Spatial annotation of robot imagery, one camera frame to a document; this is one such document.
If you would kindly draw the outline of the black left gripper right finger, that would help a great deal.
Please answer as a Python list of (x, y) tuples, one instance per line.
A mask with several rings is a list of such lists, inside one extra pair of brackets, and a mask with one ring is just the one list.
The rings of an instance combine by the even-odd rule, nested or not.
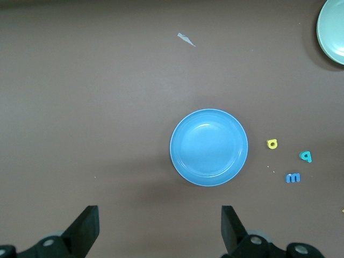
[(232, 206), (221, 208), (221, 235), (227, 250), (223, 257), (323, 257), (318, 249), (305, 243), (293, 242), (282, 250), (262, 236), (249, 234)]

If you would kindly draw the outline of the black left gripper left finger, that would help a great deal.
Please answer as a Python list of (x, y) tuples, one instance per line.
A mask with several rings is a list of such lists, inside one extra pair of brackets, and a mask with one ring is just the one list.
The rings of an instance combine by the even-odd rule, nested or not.
[(86, 257), (98, 236), (98, 206), (87, 206), (60, 236), (45, 237), (20, 253), (1, 245), (1, 257)]

